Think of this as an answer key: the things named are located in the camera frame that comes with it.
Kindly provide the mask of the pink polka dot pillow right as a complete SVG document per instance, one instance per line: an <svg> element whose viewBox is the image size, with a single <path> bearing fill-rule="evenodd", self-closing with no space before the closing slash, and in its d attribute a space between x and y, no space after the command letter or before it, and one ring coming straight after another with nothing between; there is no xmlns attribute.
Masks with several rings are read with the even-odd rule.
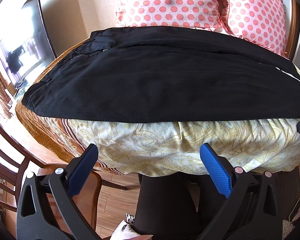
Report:
<svg viewBox="0 0 300 240"><path fill-rule="evenodd" d="M228 33L286 56L283 0L221 0L221 19Z"/></svg>

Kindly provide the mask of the pink polka dot pillow left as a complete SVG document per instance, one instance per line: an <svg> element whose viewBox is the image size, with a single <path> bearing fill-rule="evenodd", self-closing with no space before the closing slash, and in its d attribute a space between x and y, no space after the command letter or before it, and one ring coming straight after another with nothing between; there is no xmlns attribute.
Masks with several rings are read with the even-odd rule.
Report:
<svg viewBox="0 0 300 240"><path fill-rule="evenodd" d="M217 0L120 0L118 27L172 26L225 33Z"/></svg>

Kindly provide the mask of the black pants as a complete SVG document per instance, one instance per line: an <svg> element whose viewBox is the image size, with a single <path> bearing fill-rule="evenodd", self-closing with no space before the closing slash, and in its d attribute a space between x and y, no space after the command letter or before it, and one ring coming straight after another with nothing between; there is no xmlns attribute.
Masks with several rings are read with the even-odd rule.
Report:
<svg viewBox="0 0 300 240"><path fill-rule="evenodd" d="M39 116L125 123L300 119L300 73L240 38L178 27L92 32L22 99Z"/></svg>

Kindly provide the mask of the dark wooden chair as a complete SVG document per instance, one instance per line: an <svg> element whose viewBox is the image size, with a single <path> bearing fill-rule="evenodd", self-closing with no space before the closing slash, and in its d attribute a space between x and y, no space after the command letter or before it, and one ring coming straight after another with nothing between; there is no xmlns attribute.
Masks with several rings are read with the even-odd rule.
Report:
<svg viewBox="0 0 300 240"><path fill-rule="evenodd" d="M24 156L17 163L0 148L0 157L18 169L14 172L0 163L0 189L13 195L16 201L12 206L0 200L0 206L16 212L16 238L100 239L95 230L101 187L123 191L127 187L103 180L92 170L80 193L69 197L67 165L42 163L1 125L0 134Z"/></svg>

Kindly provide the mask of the black television screen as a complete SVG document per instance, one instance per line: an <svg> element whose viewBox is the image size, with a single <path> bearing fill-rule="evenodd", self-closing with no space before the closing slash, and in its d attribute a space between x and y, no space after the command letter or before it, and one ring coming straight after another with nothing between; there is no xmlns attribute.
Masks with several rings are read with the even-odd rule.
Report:
<svg viewBox="0 0 300 240"><path fill-rule="evenodd" d="M29 86L56 58L40 0L27 0L0 41L0 61L13 87Z"/></svg>

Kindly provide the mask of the pink polka dot pillow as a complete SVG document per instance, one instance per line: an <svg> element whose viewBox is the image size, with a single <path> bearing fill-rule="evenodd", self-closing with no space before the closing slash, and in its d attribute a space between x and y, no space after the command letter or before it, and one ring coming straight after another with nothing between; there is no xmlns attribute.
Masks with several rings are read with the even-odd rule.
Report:
<svg viewBox="0 0 300 240"><path fill-rule="evenodd" d="M228 33L286 56L283 0L221 0L221 19Z"/></svg>
<svg viewBox="0 0 300 240"><path fill-rule="evenodd" d="M120 0L118 27L172 26L225 33L217 0Z"/></svg>

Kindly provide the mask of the cream patterned bed quilt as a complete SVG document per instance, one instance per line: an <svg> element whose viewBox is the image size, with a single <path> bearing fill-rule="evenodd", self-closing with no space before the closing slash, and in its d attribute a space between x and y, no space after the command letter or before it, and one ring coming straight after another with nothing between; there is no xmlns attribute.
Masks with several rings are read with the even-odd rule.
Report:
<svg viewBox="0 0 300 240"><path fill-rule="evenodd" d="M63 119L62 124L73 156L95 144L96 168L117 174L206 174L199 155L205 143L246 171L291 171L300 164L295 119L149 124Z"/></svg>

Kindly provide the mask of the orange brown bed sheet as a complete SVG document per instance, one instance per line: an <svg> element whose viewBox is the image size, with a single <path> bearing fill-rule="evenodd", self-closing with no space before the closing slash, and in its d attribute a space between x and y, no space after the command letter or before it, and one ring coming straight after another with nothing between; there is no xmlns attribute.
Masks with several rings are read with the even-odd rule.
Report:
<svg viewBox="0 0 300 240"><path fill-rule="evenodd" d="M15 113L20 123L50 154L57 156L64 162L70 162L74 157L80 156L84 146L70 127L66 119L47 118L38 116L27 109L21 101L15 107Z"/></svg>

